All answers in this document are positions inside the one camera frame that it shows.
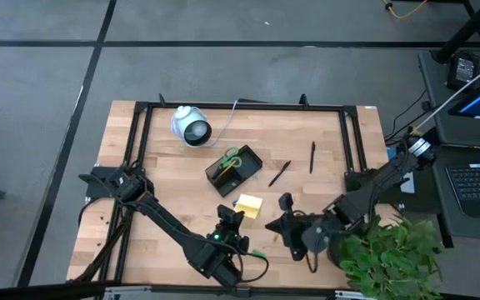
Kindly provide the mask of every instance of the desk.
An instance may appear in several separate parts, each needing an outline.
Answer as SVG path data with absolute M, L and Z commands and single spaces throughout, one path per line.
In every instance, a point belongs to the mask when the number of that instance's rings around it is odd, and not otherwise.
M 117 167 L 123 161 L 135 102 L 112 103 L 102 138 L 97 163 Z M 203 109 L 213 127 L 213 140 L 225 122 L 229 109 Z M 278 198 L 292 193 L 294 209 L 307 213 L 320 212 L 338 195 L 345 192 L 343 174 L 347 171 L 343 150 L 340 119 L 336 112 L 247 110 L 234 112 L 229 127 L 210 148 L 189 148 L 170 132 L 171 108 L 154 108 L 147 139 L 143 166 L 155 185 L 155 196 L 161 204 L 190 230 L 203 235 L 210 233 L 218 222 L 218 204 L 232 206 L 232 201 L 246 193 L 263 199 L 257 220 L 244 219 L 240 233 L 250 238 L 250 251 L 265 253 L 270 267 L 265 277 L 250 283 L 259 288 L 346 288 L 344 273 L 320 256 L 316 274 L 308 271 L 306 262 L 294 262 L 280 237 L 264 228 L 282 211 Z M 383 133 L 375 107 L 357 107 L 362 143 L 370 168 L 378 168 L 387 160 Z M 347 124 L 352 128 L 351 119 Z M 138 123 L 135 145 L 143 130 Z M 353 130 L 349 130 L 353 161 L 357 163 Z M 316 153 L 312 174 L 308 173 L 312 141 Z M 204 170 L 231 146 L 250 148 L 263 160 L 262 169 L 245 183 L 222 198 L 205 178 Z M 292 160 L 287 171 L 271 186 L 269 182 L 282 165 Z M 105 242 L 108 220 L 113 209 L 112 199 L 100 199 L 82 216 L 67 278 L 75 278 L 98 254 Z M 377 212 L 392 216 L 393 209 L 379 206 Z M 112 252 L 107 278 L 112 278 L 118 249 Z M 264 262 L 244 258 L 245 278 L 256 277 Z M 122 277 L 124 283 L 152 285 L 213 286 L 186 262 L 182 249 L 147 217 L 137 213 L 133 219 L 127 258 Z

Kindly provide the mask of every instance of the laptop keyboard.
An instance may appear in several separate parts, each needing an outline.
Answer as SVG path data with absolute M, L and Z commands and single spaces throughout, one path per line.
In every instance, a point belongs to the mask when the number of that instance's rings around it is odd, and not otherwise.
M 458 200 L 480 200 L 480 167 L 447 167 Z

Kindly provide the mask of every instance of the pen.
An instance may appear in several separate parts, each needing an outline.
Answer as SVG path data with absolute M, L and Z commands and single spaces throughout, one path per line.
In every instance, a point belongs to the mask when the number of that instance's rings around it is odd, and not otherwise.
M 316 150 L 316 144 L 312 142 L 312 147 L 310 149 L 310 173 L 313 173 L 313 164 L 314 164 L 314 151 Z
M 275 183 L 275 181 L 277 180 L 277 178 L 279 178 L 279 176 L 281 176 L 281 174 L 283 174 L 284 170 L 286 170 L 288 168 L 288 166 L 290 165 L 292 161 L 287 161 L 284 166 L 282 166 L 282 169 L 281 171 L 279 171 L 279 173 L 277 174 L 277 176 L 272 179 L 272 181 L 270 182 L 270 184 L 268 185 L 268 187 L 271 187 L 273 183 Z

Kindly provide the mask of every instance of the white cable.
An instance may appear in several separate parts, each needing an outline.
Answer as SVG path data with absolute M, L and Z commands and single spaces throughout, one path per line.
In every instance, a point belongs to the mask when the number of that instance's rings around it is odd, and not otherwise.
M 227 128 L 227 126 L 229 126 L 229 123 L 231 122 L 231 119 L 233 118 L 233 113 L 234 113 L 234 108 L 237 106 L 237 103 L 238 103 L 238 100 L 236 100 L 234 102 L 234 104 L 232 105 L 232 110 L 231 110 L 231 114 L 229 115 L 229 119 L 227 120 L 227 123 L 225 123 L 225 126 L 222 128 L 222 130 L 220 131 L 220 133 L 217 135 L 216 139 L 214 140 L 214 142 L 209 142 L 209 143 L 206 143 L 206 144 L 203 144 L 203 145 L 200 145 L 200 146 L 192 146 L 192 145 L 188 145 L 186 144 L 187 146 L 189 146 L 190 148 L 200 148 L 200 147 L 211 147 L 213 146 L 217 141 L 218 139 L 220 138 L 220 136 L 222 135 L 223 133 L 223 130 L 225 128 Z M 201 109 L 197 108 L 197 107 L 192 107 L 194 109 L 197 109 L 198 112 L 200 112 L 202 115 L 203 112 L 201 111 Z M 172 115 L 172 119 L 171 119 L 171 122 L 170 122 L 170 130 L 172 131 L 172 133 L 178 137 L 178 138 L 181 138 L 183 139 L 183 135 L 181 134 L 181 132 L 179 132 L 178 130 L 178 127 L 177 127 L 177 124 L 175 122 L 175 113 Z
M 423 122 L 421 122 L 419 125 L 414 128 L 414 132 L 416 132 L 423 124 L 425 124 L 427 121 L 429 121 L 432 117 L 434 117 L 435 114 L 437 114 L 442 108 L 444 108 L 448 103 L 450 103 L 459 93 L 461 93 L 463 90 L 465 90 L 469 85 L 474 83 L 476 80 L 480 78 L 480 74 L 477 75 L 472 81 L 466 83 L 465 86 L 463 86 L 461 89 L 459 89 L 457 92 L 455 92 L 446 102 L 444 102 L 439 108 L 437 108 L 433 113 L 429 115 Z

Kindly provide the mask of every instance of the gray carpet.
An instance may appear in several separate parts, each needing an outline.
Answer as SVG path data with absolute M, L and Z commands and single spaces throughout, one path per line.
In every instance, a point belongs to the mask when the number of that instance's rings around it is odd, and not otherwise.
M 104 0 L 0 0 L 0 39 L 95 40 L 107 5 Z M 395 4 L 401 14 L 415 5 Z M 461 5 L 441 3 L 398 21 L 380 0 L 118 0 L 107 40 L 442 41 L 467 19 Z M 10 286 L 18 271 L 91 53 L 89 47 L 0 47 L 0 188 L 8 192 L 0 200 L 0 288 Z M 77 175 L 95 163 L 112 100 L 157 100 L 162 93 L 167 100 L 296 103 L 306 93 L 310 103 L 375 105 L 389 133 L 393 118 L 424 89 L 417 54 L 293 47 L 104 48 L 32 284 L 65 280 L 86 189 Z M 398 124 L 418 113 L 414 107 Z M 480 240 L 454 242 L 455 248 L 439 258 L 445 277 L 440 288 L 480 296 Z

